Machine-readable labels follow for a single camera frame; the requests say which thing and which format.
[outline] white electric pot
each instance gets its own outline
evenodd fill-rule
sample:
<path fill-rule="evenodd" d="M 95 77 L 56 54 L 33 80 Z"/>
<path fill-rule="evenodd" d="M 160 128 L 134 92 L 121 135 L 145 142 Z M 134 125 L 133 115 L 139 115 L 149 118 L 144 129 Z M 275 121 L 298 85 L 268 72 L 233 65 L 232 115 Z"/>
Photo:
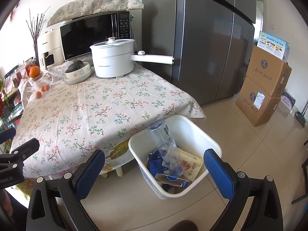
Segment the white electric pot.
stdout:
<path fill-rule="evenodd" d="M 123 76 L 134 69 L 134 61 L 172 64 L 172 56 L 145 55 L 144 51 L 134 55 L 134 41 L 115 40 L 114 37 L 110 37 L 108 41 L 92 45 L 90 48 L 96 76 L 101 78 Z"/>

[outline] black microwave door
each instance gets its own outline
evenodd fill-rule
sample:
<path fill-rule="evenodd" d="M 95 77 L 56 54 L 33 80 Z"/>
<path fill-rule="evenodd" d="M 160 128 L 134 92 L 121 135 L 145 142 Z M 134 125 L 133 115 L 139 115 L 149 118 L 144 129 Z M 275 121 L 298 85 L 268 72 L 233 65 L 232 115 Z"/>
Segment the black microwave door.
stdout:
<path fill-rule="evenodd" d="M 65 60 L 91 52 L 90 46 L 113 36 L 112 14 L 92 16 L 60 27 Z"/>

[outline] glass teapot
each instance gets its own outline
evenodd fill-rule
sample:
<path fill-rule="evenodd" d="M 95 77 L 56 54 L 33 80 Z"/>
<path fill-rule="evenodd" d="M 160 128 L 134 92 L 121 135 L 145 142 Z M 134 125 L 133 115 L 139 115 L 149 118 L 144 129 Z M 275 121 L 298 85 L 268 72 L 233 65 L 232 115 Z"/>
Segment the glass teapot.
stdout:
<path fill-rule="evenodd" d="M 30 87 L 27 87 L 27 92 L 31 92 L 35 99 L 39 99 L 48 93 L 53 81 L 54 77 L 52 74 L 40 73 L 37 77 L 29 79 Z"/>

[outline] tiled floor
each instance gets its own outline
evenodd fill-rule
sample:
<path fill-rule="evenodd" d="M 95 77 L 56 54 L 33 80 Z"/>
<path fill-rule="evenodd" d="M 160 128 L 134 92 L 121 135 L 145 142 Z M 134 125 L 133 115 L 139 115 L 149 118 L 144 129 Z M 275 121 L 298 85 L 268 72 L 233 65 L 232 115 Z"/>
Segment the tiled floor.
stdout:
<path fill-rule="evenodd" d="M 284 230 L 293 230 L 301 219 L 308 199 L 291 205 L 292 199 L 304 194 L 301 164 L 308 152 L 303 143 L 308 129 L 294 117 L 275 111 L 270 121 L 253 127 L 237 108 L 236 96 L 202 106 L 207 119 L 198 125 L 222 149 L 222 159 L 234 170 L 249 177 L 271 175 L 276 183 L 284 217 Z M 111 172 L 99 177 L 89 196 L 82 201 L 100 230 L 167 231 L 175 223 L 190 219 L 200 231 L 215 223 L 227 204 L 208 176 L 185 196 L 160 200 L 143 179 L 136 161 L 123 166 L 123 177 Z M 234 230 L 243 225 L 251 200 Z"/>

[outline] yellow package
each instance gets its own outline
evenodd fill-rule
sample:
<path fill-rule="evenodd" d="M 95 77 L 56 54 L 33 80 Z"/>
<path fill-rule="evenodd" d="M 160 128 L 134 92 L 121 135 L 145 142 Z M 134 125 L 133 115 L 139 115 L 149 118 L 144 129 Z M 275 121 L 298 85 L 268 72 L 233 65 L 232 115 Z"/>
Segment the yellow package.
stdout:
<path fill-rule="evenodd" d="M 181 149 L 179 149 L 181 159 L 184 163 L 184 172 L 183 176 L 187 179 L 193 181 L 198 175 L 201 166 L 203 164 L 203 160 L 197 156 L 189 154 Z"/>

